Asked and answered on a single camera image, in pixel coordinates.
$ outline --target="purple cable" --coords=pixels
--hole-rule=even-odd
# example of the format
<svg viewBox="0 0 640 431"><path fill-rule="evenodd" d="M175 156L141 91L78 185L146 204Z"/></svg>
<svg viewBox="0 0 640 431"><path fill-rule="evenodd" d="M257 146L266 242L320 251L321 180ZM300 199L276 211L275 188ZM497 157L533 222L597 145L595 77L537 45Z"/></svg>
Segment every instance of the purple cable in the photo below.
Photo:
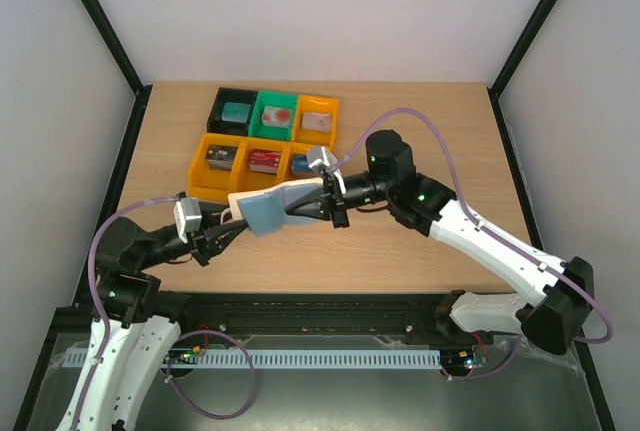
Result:
<svg viewBox="0 0 640 431"><path fill-rule="evenodd" d="M98 346L98 351L96 352L96 359L94 364L89 368L89 372L87 373L87 377L84 380L84 384L82 385L82 390L80 391L80 396L78 396L78 405L76 406L76 411L73 413L73 419L71 421L71 431L75 431L80 423L80 415L82 414L82 407L84 406L84 402L87 398L87 394L89 393L89 387L91 386L91 381L93 381L93 376L96 374L96 370L98 369L98 363L102 358L102 354L104 353L107 344L109 343L109 334L111 333L111 325L109 324L109 317L107 316L107 312L102 305L102 301L100 300L100 295L98 294L98 286L96 283L96 252L98 251L98 244L100 243L100 239L102 235L107 230L111 224L123 216L137 208L142 208L143 206L148 206L150 204L162 204L162 203L171 203L176 201L175 197L166 197L166 198L152 198L146 199L144 201L140 201L138 203L132 204L125 208L122 208L113 216L110 216L106 219L102 226L98 228L96 231L96 235L93 237L93 241L91 241L91 247L89 248L89 258L87 259L87 277L89 278L89 291L91 292L91 299L93 300L93 305L98 311L98 315L100 319L104 323L104 336L102 338L102 342L100 346Z"/></svg>
<svg viewBox="0 0 640 431"><path fill-rule="evenodd" d="M253 401L256 399L256 395L258 394L258 376L256 373L256 368L253 367L253 360L251 359L251 355L249 354L249 351L247 351L247 348L245 348L239 341L233 339L231 336L224 333L220 333L219 331L212 331L208 329L202 329L198 331L191 331L190 333L185 333L178 338L176 343L184 339L190 338L192 336L198 336L202 334L220 336L221 338L226 339L231 344L233 344L236 348L242 351L242 354L244 354L245 358L247 358L247 363L249 364L249 371L251 372L251 389L249 390L249 396L247 397L247 400L244 402L242 407L238 409L238 411L236 411L235 413L231 413L231 414L213 414L199 407L182 392L180 387L176 384L175 379L173 379L173 376L171 375L171 366L174 364L176 359L170 360L169 364L167 365L167 371L166 371L167 380L171 385L171 387L173 388L173 390L177 393L177 395L180 396L180 399L182 399L185 403L187 403L187 405L191 409L193 409L196 413L201 414L202 416L205 416L207 418L217 419L217 420L237 418L238 416L243 414L247 409L249 409L249 407L253 404Z"/></svg>
<svg viewBox="0 0 640 431"><path fill-rule="evenodd" d="M445 142L444 138L442 137L442 134L440 134L440 131L438 131L438 128L436 128L435 124L433 124L431 122L431 120L429 118L427 118L424 114L416 111L415 109L411 109L411 108L396 108L396 109L392 109L391 111L387 111L386 113L384 113L382 116L380 116L378 119L376 119L371 126L369 126L369 128L364 132L362 137L356 142L356 144L353 146L353 148L351 148L351 150L349 150L349 152L347 154L345 154L344 157L342 159L340 159L331 168L331 171L339 169L345 163L347 163L353 157L353 155L356 153L356 151L358 151L358 149L360 149L360 147L364 144L364 142L366 141L367 137L369 137L369 135L373 131L375 131L378 128L378 126L380 126L380 124L382 124L383 121L385 121L386 119L390 118L391 116L394 116L396 114L401 114L401 113L411 114L411 115L415 116L416 118L420 119L424 124L426 124L429 127L429 129L431 130L433 135L436 137L436 139L438 140L438 143L440 143L440 147L442 148L442 151L444 152L444 156L447 159L447 164L449 165L449 171L451 172L451 178L453 179L453 185L456 188L456 194L458 195L458 202L460 203L460 207L462 208L463 213L467 216L469 221L471 221L475 226L478 226L478 223L480 222L480 220L478 218L476 218L471 213L471 211L469 210L469 207L467 206L467 202L464 199L464 194L462 193L462 186L460 185L460 179L458 178L458 172L456 171L455 164L453 163L453 157L451 156L451 152L449 151L449 148L447 147L447 143ZM490 227L481 226L480 229L482 231L484 231L485 233L487 233L489 236L491 236L493 239L498 241L503 246L506 246L507 248L509 248L514 253L522 256L526 260L528 260L531 263L533 263L535 266L539 267L542 264L542 262L538 258L536 258L535 256L532 256L531 254L529 254L524 249L521 249L520 247L516 246L515 244L509 242L508 240L506 240L505 238L500 236L498 233L496 233ZM578 293L578 295L582 299L584 299L593 309L595 309L595 311L600 315L600 317L602 318L602 320L604 321L604 323L605 323L605 325L607 327L606 333L604 334L604 336L602 336L600 338L583 338L581 336L577 336L575 338L575 340L579 341L581 343L589 343L589 344L601 344L601 343L606 343L607 341L610 341L611 338L613 337L613 322L611 320L611 317L609 316L609 313L607 313L607 311L605 311L605 309L602 306L600 306L600 304L595 299L593 299L589 293L587 293L584 289L582 289L576 283L571 281L571 279L566 277L561 272L551 268L550 266L547 266L545 268L545 271L547 271L553 277L555 277L556 279L559 279L564 284L566 284L571 289L573 289L576 293Z"/></svg>
<svg viewBox="0 0 640 431"><path fill-rule="evenodd" d="M491 376L495 376L501 371L504 371L507 368L507 366L511 364L511 362L515 359L516 353L518 352L518 349L520 348L521 344L522 344L522 336L518 336L516 338L516 342L513 345L513 349L511 350L511 353L509 353L509 356L507 356L507 359L505 359L500 366L498 366L495 369L492 369L489 372L486 372L483 374L477 374L473 376L451 376L447 372L447 370L444 369L444 367L441 368L440 371L442 371L442 374L444 374L447 377L447 379L451 381L477 381L479 379L490 378Z"/></svg>

